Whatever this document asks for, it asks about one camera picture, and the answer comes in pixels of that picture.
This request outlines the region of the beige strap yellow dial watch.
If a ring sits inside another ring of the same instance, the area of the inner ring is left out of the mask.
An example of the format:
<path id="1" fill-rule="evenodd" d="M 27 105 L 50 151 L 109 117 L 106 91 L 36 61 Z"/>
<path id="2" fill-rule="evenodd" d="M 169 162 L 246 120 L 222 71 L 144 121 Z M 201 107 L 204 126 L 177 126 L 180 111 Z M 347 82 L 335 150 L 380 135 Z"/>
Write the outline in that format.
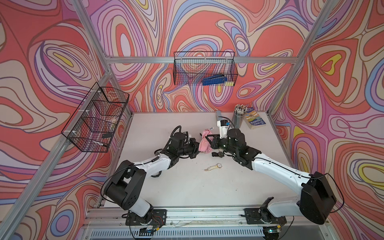
<path id="1" fill-rule="evenodd" d="M 217 163 L 217 164 L 214 165 L 214 166 L 210 166 L 210 167 L 204 169 L 204 171 L 205 171 L 205 172 L 209 172 L 209 171 L 212 171 L 212 170 L 215 170 L 215 169 L 220 169 L 220 168 L 222 168 L 222 164 Z"/>

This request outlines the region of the pink cloth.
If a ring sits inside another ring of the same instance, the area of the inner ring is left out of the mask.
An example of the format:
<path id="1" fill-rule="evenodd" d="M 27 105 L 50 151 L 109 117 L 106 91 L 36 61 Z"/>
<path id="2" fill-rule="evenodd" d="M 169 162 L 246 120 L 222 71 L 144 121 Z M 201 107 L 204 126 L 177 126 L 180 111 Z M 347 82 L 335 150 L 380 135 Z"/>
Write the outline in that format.
<path id="1" fill-rule="evenodd" d="M 213 151 L 211 144 L 209 143 L 209 141 L 206 138 L 208 135 L 211 135 L 211 134 L 212 134 L 212 132 L 210 129 L 206 129 L 202 132 L 202 140 L 199 144 L 199 151 L 201 153 L 209 154 Z"/>

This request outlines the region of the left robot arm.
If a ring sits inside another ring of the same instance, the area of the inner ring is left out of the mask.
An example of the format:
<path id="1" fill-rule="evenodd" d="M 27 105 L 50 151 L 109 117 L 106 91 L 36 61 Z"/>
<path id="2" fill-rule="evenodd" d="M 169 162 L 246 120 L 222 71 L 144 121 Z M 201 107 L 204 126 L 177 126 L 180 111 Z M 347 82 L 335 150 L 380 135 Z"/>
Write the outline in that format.
<path id="1" fill-rule="evenodd" d="M 121 162 L 116 171 L 105 181 L 101 196 L 125 211 L 140 218 L 151 218 L 153 206 L 141 197 L 146 178 L 159 177 L 162 172 L 174 167 L 180 159 L 194 159 L 199 154 L 199 145 L 188 132 L 177 126 L 167 143 L 155 151 L 155 156 L 140 162 Z"/>

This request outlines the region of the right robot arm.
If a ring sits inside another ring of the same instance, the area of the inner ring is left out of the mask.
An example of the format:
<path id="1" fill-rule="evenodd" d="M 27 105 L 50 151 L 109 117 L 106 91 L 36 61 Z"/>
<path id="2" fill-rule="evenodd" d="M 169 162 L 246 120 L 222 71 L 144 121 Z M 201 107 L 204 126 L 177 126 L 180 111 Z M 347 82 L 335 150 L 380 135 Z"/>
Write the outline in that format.
<path id="1" fill-rule="evenodd" d="M 285 216 L 302 216 L 317 225 L 326 222 L 337 198 L 325 174 L 309 174 L 273 160 L 260 150 L 248 146 L 240 129 L 229 129 L 224 138 L 219 134 L 203 138 L 212 149 L 228 153 L 241 166 L 265 174 L 296 193 L 295 197 L 267 198 L 259 209 L 263 222 Z"/>

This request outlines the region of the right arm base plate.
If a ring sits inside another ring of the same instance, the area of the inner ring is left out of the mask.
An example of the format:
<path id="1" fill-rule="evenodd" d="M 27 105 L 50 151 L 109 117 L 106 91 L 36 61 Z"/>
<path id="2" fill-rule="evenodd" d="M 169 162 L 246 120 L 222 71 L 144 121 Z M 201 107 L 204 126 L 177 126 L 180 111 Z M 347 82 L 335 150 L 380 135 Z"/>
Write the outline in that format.
<path id="1" fill-rule="evenodd" d="M 246 218 L 248 225 L 285 225 L 287 223 L 286 217 L 275 217 L 268 210 L 268 205 L 273 199 L 274 197 L 267 198 L 261 206 L 256 208 L 245 208 L 240 217 Z"/>

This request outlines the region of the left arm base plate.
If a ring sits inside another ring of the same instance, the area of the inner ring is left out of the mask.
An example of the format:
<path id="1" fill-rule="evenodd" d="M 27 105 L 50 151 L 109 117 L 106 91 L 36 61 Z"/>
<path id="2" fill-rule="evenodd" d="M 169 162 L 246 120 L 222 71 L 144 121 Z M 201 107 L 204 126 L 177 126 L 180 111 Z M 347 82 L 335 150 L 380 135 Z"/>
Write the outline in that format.
<path id="1" fill-rule="evenodd" d="M 126 219 L 126 226 L 155 226 L 161 227 L 166 224 L 167 210 L 166 209 L 150 209 L 143 217 L 128 212 L 124 214 Z"/>

